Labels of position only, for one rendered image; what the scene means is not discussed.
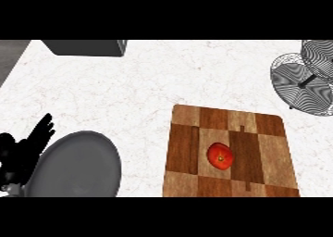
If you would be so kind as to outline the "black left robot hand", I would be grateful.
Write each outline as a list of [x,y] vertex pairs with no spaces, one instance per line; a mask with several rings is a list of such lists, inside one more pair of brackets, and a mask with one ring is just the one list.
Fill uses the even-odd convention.
[[5,191],[11,184],[27,184],[53,134],[50,114],[44,115],[27,138],[19,142],[7,132],[0,133],[0,192]]

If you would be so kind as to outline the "checkered wooden cutting board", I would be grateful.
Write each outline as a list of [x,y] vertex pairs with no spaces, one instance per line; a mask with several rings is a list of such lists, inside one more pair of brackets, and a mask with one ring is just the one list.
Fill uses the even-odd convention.
[[[207,148],[232,153],[216,169]],[[283,119],[275,115],[197,106],[173,106],[162,195],[290,197],[299,194]]]

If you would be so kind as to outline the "grey round plate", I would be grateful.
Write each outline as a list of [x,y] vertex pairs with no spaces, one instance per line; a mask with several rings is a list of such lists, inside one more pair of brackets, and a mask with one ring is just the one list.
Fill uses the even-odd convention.
[[120,156],[94,131],[67,134],[41,154],[25,187],[26,197],[114,197],[120,187]]

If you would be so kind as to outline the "dark grey flat appliance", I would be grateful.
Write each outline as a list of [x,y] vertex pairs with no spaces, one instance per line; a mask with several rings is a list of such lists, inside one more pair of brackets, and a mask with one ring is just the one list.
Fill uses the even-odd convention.
[[27,44],[29,40],[0,40],[0,88],[27,48]]

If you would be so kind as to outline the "dark grey box appliance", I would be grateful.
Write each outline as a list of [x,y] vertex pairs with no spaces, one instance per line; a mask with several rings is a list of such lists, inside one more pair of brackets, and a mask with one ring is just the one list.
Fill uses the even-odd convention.
[[123,56],[126,40],[42,40],[57,56]]

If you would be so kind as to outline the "red tomato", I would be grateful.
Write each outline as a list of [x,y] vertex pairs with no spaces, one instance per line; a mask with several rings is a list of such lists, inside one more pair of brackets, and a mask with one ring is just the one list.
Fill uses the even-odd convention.
[[230,168],[232,163],[232,153],[231,149],[222,143],[213,143],[209,146],[206,157],[210,165],[216,169],[225,170]]

